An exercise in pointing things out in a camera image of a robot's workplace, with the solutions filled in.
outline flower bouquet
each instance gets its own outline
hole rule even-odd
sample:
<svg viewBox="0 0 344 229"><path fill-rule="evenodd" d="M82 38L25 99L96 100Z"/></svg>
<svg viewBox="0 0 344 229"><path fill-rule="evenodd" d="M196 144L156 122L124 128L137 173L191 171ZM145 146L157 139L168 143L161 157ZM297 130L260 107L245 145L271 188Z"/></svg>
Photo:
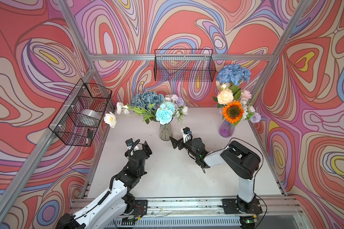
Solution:
<svg viewBox="0 0 344 229"><path fill-rule="evenodd" d="M170 136L173 136L170 122L173 119L182 122L182 118L188 113L188 107L185 106L182 98L175 94L164 97L155 92L136 94L131 103L124 105L118 102L116 107L117 114L129 115L129 110L132 110L137 115L143 116L143 122L147 124L150 121L159 122L161 124L160 138L165 141L169 141ZM113 113L106 114L104 121L111 127L115 127L116 117Z"/></svg>
<svg viewBox="0 0 344 229"><path fill-rule="evenodd" d="M213 97L218 102L217 107L223 115L224 122L219 128L219 134L223 137L231 137L235 126L241 120L250 120L257 123L261 120L259 113L249 103L252 97L247 90L241 91L238 87L239 83L250 80L250 70L240 65L226 65L218 73L216 78L216 86L218 90L217 97Z"/></svg>

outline wire basket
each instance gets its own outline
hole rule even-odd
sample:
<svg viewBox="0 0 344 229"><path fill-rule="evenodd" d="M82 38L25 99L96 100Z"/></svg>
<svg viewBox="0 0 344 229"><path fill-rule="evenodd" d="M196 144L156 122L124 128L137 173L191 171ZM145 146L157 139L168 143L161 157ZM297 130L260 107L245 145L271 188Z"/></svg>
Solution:
<svg viewBox="0 0 344 229"><path fill-rule="evenodd" d="M56 127L49 128L66 145L91 146L111 96L104 86L83 83Z"/></svg>
<svg viewBox="0 0 344 229"><path fill-rule="evenodd" d="M210 81L216 73L212 49L155 49L156 81Z"/></svg>

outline glass vase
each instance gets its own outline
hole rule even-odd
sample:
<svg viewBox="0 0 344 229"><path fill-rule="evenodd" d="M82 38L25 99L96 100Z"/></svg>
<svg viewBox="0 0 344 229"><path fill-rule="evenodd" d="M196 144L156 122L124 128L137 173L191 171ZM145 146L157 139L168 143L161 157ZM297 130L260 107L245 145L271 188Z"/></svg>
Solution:
<svg viewBox="0 0 344 229"><path fill-rule="evenodd" d="M159 127L159 137L163 141L169 141L170 137L173 137L171 123L164 124Z"/></svg>
<svg viewBox="0 0 344 229"><path fill-rule="evenodd" d="M222 137L232 137L233 133L234 133L233 124L224 119L223 123L219 127L219 134Z"/></svg>

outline teal flower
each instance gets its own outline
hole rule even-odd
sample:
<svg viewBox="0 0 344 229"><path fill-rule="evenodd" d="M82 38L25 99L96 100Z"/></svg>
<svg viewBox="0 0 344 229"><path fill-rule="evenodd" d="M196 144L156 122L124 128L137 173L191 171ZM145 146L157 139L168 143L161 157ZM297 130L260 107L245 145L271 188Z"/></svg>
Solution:
<svg viewBox="0 0 344 229"><path fill-rule="evenodd" d="M172 115L173 115L173 112L171 110L167 108L165 109L158 108L156 112L156 120L159 121L160 124L164 125L172 121Z"/></svg>
<svg viewBox="0 0 344 229"><path fill-rule="evenodd" d="M170 111L172 111L172 113L174 113L175 111L175 107L174 107L174 104L171 103L171 102L165 102L165 103L162 103L161 106L160 106L161 109L169 109Z"/></svg>

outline clear gray vase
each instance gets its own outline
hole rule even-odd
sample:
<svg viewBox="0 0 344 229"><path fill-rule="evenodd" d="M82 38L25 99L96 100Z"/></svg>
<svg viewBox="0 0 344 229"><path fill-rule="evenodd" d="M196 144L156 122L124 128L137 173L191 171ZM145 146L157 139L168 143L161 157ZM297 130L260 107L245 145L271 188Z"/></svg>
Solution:
<svg viewBox="0 0 344 229"><path fill-rule="evenodd" d="M170 137L173 137L171 123L164 124L159 127L159 137L163 141L169 141Z"/></svg>

